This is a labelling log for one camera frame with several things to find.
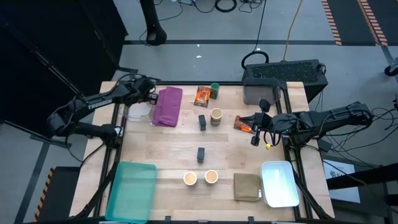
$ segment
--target black eraser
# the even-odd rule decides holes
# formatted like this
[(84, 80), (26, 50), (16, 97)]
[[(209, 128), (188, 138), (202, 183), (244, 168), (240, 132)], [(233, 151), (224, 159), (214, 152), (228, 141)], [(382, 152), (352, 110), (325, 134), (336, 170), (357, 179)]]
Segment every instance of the black eraser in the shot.
[(205, 160), (205, 148), (203, 147), (199, 147), (198, 148), (198, 163), (203, 163), (203, 161)]
[(200, 131), (206, 131), (206, 118), (205, 115), (199, 115)]

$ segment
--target orange striped tape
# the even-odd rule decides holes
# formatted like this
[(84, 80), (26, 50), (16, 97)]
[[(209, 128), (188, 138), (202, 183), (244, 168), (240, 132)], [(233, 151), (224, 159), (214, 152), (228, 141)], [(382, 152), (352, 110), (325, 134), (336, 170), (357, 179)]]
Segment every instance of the orange striped tape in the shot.
[(46, 194), (47, 191), (49, 190), (49, 185), (50, 185), (50, 183), (51, 183), (51, 177), (52, 177), (52, 174), (53, 174), (55, 168), (56, 168), (56, 167), (52, 167), (52, 168), (50, 169), (50, 172), (49, 172), (48, 176), (47, 176), (47, 180), (45, 181), (44, 189), (43, 189), (42, 195), (40, 196), (39, 204), (37, 205), (36, 212), (35, 212), (35, 215), (34, 215), (34, 217), (33, 217), (33, 222), (37, 222), (37, 220), (39, 219), (40, 210), (41, 210), (42, 207), (43, 207), (43, 203), (44, 203), (44, 199), (45, 199), (45, 194)]
[(359, 4), (359, 8), (361, 8), (363, 17), (366, 20), (366, 23), (369, 27), (369, 30), (372, 33), (376, 45), (379, 45), (381, 43), (382, 45), (387, 46), (388, 42), (386, 36), (383, 34), (383, 31), (381, 30), (380, 25), (368, 3), (368, 0), (357, 0), (357, 2)]
[(333, 19), (333, 15), (330, 11), (330, 7), (327, 0), (322, 0), (323, 9), (325, 10), (326, 18), (328, 19), (329, 26), (331, 29), (331, 33), (333, 34), (333, 38), (335, 39), (336, 45), (341, 45), (341, 38), (337, 30), (337, 26), (335, 20)]

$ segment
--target yellow cable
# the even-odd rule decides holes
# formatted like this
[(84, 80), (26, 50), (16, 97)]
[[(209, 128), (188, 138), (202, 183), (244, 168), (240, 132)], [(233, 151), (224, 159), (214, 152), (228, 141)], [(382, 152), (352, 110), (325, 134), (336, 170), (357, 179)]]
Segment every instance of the yellow cable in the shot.
[(296, 10), (296, 14), (294, 15), (292, 25), (290, 25), (289, 34), (287, 34), (285, 53), (284, 53), (284, 60), (285, 60), (285, 57), (286, 57), (287, 46), (289, 45), (290, 32), (292, 31), (294, 21), (296, 20), (297, 14), (299, 13), (299, 10), (300, 10), (300, 7), (301, 7), (301, 3), (303, 3), (303, 0), (300, 0), (300, 4), (298, 4), (298, 8)]

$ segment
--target green can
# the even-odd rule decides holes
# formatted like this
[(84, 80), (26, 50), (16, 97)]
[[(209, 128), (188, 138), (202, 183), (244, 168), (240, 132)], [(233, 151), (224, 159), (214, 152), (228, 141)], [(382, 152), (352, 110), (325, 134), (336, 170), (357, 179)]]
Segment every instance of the green can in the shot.
[(218, 96), (218, 90), (220, 89), (220, 85), (218, 83), (212, 83), (210, 86), (210, 98), (216, 100)]

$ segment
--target black floor mat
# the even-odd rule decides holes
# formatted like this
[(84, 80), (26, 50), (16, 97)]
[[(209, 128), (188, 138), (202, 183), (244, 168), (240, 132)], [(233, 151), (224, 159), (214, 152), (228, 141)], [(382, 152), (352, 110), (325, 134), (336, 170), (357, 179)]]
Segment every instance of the black floor mat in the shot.
[(376, 42), (357, 0), (328, 0), (328, 5), (342, 45), (375, 46)]
[(368, 0), (388, 45), (398, 45), (398, 1)]
[(51, 169), (34, 220), (49, 222), (68, 219), (79, 173), (79, 167)]

